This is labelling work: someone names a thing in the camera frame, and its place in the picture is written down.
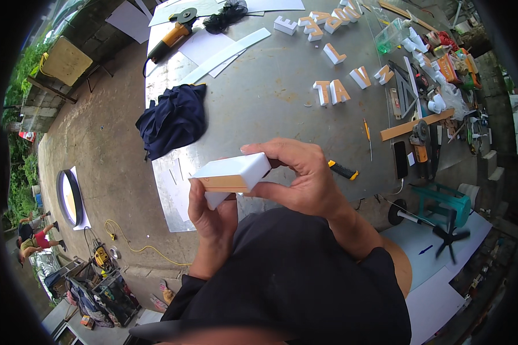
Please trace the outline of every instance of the teal plastic stool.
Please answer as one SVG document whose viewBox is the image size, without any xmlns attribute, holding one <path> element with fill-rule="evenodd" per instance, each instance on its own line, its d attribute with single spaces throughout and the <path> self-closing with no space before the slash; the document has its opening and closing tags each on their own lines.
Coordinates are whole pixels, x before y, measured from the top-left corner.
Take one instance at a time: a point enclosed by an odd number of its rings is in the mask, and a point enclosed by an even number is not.
<svg viewBox="0 0 518 345">
<path fill-rule="evenodd" d="M 451 208 L 454 208 L 457 211 L 457 218 L 455 220 L 455 226 L 456 227 L 463 227 L 466 224 L 466 221 L 468 220 L 468 217 L 470 215 L 470 197 L 467 195 L 462 194 L 458 190 L 451 189 L 447 186 L 444 186 L 439 183 L 431 183 L 426 187 L 414 187 L 413 191 L 420 196 L 420 204 L 419 204 L 419 212 L 418 217 L 423 220 L 428 220 L 431 223 L 437 223 L 445 225 L 446 220 L 438 220 L 435 218 L 432 218 L 431 216 L 436 213 L 440 214 L 445 219 L 447 218 L 447 213 L 449 212 L 449 209 L 443 208 L 440 206 L 440 204 L 445 204 Z M 440 190 L 446 190 L 453 195 L 445 194 L 440 192 Z M 432 199 L 436 201 L 436 205 L 428 205 L 427 210 L 431 213 L 425 214 L 424 210 L 424 198 Z"/>
</svg>

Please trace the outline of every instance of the yellow extension cord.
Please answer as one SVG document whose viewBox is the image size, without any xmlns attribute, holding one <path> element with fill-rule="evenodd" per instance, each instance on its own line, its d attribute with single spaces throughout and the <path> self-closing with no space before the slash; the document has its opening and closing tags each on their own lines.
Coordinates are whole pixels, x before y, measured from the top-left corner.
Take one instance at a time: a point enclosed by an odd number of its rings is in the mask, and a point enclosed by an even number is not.
<svg viewBox="0 0 518 345">
<path fill-rule="evenodd" d="M 44 62 L 48 59 L 48 53 L 45 52 L 42 54 L 42 56 L 40 57 L 40 65 L 39 65 L 39 69 L 40 69 L 40 73 L 44 74 L 45 76 L 48 76 L 48 77 L 54 77 L 54 76 L 51 76 L 50 74 L 42 71 L 42 66 L 44 66 Z"/>
<path fill-rule="evenodd" d="M 169 259 L 168 257 L 166 257 L 165 255 L 163 255 L 159 250 L 157 250 L 156 247 L 153 247 L 153 246 L 145 246 L 144 248 L 140 249 L 139 251 L 137 250 L 134 250 L 131 248 L 130 244 L 129 244 L 129 240 L 126 238 L 125 234 L 123 233 L 123 229 L 121 229 L 121 227 L 119 226 L 119 224 L 117 224 L 114 220 L 111 220 L 111 219 L 108 219 L 105 221 L 104 223 L 104 226 L 105 226 L 105 231 L 110 235 L 110 236 L 113 236 L 113 235 L 116 235 L 115 233 L 115 227 L 113 226 L 113 224 L 117 225 L 117 228 L 119 229 L 119 231 L 121 232 L 121 235 L 123 236 L 123 238 L 125 239 L 126 241 L 126 245 L 129 246 L 129 249 L 135 253 L 139 253 L 141 251 L 143 251 L 144 249 L 146 248 L 152 248 L 153 250 L 155 250 L 159 255 L 161 255 L 164 259 L 166 259 L 167 261 L 169 261 L 170 263 L 174 263 L 175 265 L 179 265 L 179 266 L 190 266 L 191 263 L 178 263 L 178 262 L 175 262 L 171 259 Z"/>
</svg>

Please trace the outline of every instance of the metal worktable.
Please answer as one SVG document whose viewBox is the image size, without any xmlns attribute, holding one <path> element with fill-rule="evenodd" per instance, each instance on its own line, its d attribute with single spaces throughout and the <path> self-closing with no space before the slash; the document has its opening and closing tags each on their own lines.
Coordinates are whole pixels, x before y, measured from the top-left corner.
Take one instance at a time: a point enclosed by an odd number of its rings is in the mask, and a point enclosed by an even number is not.
<svg viewBox="0 0 518 345">
<path fill-rule="evenodd" d="M 349 201 L 387 192 L 401 185 L 395 175 L 392 144 L 395 140 L 404 140 L 407 152 L 412 152 L 409 134 L 382 142 L 379 132 L 409 120 L 410 115 L 407 120 L 395 120 L 388 91 L 390 87 L 395 87 L 395 78 L 381 86 L 374 74 L 386 64 L 387 59 L 405 68 L 403 55 L 407 54 L 412 59 L 411 54 L 404 49 L 387 56 L 378 54 L 373 38 L 381 27 L 375 15 L 368 10 L 357 23 L 342 26 L 332 35 L 324 32 L 323 38 L 315 42 L 307 40 L 303 28 L 298 28 L 293 36 L 273 29 L 273 22 L 278 16 L 297 22 L 298 18 L 308 16 L 312 10 L 331 13 L 336 6 L 343 7 L 338 5 L 337 0 L 303 0 L 303 4 L 306 8 L 304 11 L 273 11 L 265 12 L 264 17 L 246 16 L 229 28 L 227 36 L 235 41 L 262 27 L 272 35 L 249 47 L 216 78 L 206 75 L 200 79 L 199 82 L 207 84 L 204 101 L 207 131 L 197 142 L 172 150 L 152 162 L 159 199 L 170 231 L 195 230 L 190 221 L 182 221 L 162 181 L 161 173 L 173 166 L 173 160 L 180 159 L 182 172 L 187 176 L 211 160 L 241 155 L 240 147 L 244 144 L 265 142 L 277 136 L 316 143 L 328 159 L 350 169 L 358 169 L 359 176 L 353 182 L 335 176 Z M 397 5 L 408 8 L 401 1 Z M 390 20 L 396 16 L 387 10 L 384 12 Z M 414 7 L 411 12 L 437 29 L 446 29 L 430 21 L 430 17 L 427 18 L 425 13 Z M 201 23 L 202 18 L 199 18 L 194 24 L 194 32 L 203 29 Z M 173 25 L 165 23 L 151 28 L 148 52 Z M 414 27 L 419 34 L 427 32 L 419 25 L 415 24 Z M 346 54 L 347 59 L 333 65 L 323 52 L 326 43 L 331 43 L 339 54 Z M 372 86 L 364 90 L 349 75 L 360 66 L 365 66 L 372 82 Z M 146 107 L 149 107 L 150 100 L 157 101 L 166 88 L 179 85 L 180 80 L 196 67 L 178 51 L 155 67 L 149 62 Z M 342 82 L 351 99 L 335 106 L 329 104 L 321 107 L 318 91 L 312 89 L 313 83 L 333 79 Z M 304 106 L 308 102 L 312 107 Z M 366 118 L 371 131 L 372 162 L 363 118 Z M 440 169 L 470 155 L 464 143 L 447 145 L 446 140 L 441 152 Z M 409 168 L 405 182 L 414 181 L 416 177 L 413 166 Z M 289 185 L 293 178 L 291 170 L 278 168 L 271 171 L 266 180 Z M 269 200 L 242 197 L 238 197 L 238 204 L 240 219 L 251 212 L 277 206 Z"/>
</svg>

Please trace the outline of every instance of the black shirt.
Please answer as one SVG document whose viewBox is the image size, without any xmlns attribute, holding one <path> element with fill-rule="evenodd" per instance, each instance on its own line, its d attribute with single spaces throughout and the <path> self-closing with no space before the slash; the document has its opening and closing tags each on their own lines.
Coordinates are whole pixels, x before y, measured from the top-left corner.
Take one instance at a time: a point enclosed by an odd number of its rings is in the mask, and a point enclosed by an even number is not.
<svg viewBox="0 0 518 345">
<path fill-rule="evenodd" d="M 18 235 L 21 237 L 21 243 L 33 236 L 33 228 L 28 223 L 19 223 Z"/>
<path fill-rule="evenodd" d="M 410 343 L 407 306 L 383 248 L 357 263 L 325 219 L 279 208 L 243 219 L 233 250 L 209 281 L 183 275 L 162 321 L 268 320 L 324 340 Z"/>
</svg>

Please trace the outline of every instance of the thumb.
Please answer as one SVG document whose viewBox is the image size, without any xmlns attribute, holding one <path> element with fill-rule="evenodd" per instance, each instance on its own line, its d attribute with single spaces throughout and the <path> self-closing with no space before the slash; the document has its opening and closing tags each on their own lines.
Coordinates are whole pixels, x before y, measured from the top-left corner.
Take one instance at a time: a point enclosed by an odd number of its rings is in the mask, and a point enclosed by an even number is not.
<svg viewBox="0 0 518 345">
<path fill-rule="evenodd" d="M 285 185 L 272 182 L 259 182 L 250 193 L 244 194 L 247 197 L 258 197 L 272 200 L 276 203 L 293 208 L 296 200 L 296 191 Z"/>
<path fill-rule="evenodd" d="M 188 217 L 194 222 L 203 215 L 203 212 L 207 208 L 207 201 L 205 199 L 205 188 L 200 180 L 191 178 L 189 181 Z"/>
</svg>

